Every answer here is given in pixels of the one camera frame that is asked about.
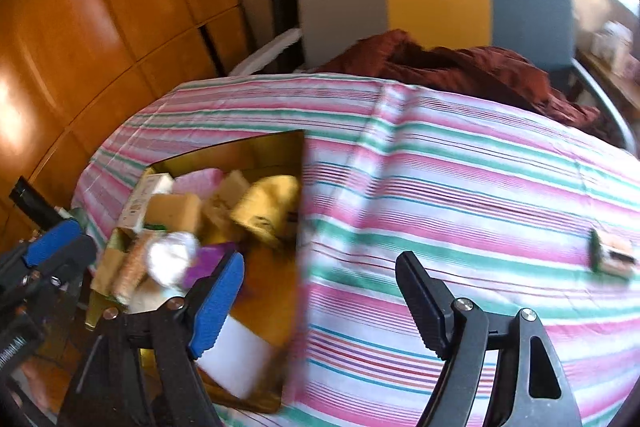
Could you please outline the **person left hand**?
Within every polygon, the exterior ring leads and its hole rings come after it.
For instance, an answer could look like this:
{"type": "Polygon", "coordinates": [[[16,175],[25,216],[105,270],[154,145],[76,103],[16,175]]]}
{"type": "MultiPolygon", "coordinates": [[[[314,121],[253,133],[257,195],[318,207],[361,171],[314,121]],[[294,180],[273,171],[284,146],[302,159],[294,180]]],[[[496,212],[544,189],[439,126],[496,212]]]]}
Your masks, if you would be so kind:
{"type": "Polygon", "coordinates": [[[57,414],[68,386],[68,375],[64,369],[37,357],[29,359],[21,369],[40,410],[57,414]]]}

